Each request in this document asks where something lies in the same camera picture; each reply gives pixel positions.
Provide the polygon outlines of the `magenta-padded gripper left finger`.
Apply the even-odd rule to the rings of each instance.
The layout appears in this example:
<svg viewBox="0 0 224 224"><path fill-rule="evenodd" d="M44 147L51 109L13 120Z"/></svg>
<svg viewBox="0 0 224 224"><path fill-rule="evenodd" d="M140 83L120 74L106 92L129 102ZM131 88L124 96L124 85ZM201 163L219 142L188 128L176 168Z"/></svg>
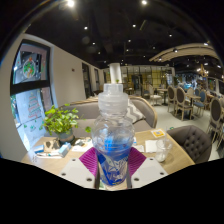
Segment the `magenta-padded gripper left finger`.
<svg viewBox="0 0 224 224"><path fill-rule="evenodd" d="M81 187L95 189L99 177L95 149L90 148L79 158L72 158L59 176Z"/></svg>

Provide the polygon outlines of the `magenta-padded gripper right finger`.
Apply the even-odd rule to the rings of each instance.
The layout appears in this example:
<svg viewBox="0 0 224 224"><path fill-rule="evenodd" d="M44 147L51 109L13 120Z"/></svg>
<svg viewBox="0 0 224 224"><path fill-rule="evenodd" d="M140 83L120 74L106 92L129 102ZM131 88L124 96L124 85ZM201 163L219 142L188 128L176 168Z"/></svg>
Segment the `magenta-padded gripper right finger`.
<svg viewBox="0 0 224 224"><path fill-rule="evenodd" d="M126 178L128 189L143 187L167 175L154 157L146 157L136 148L131 148Z"/></svg>

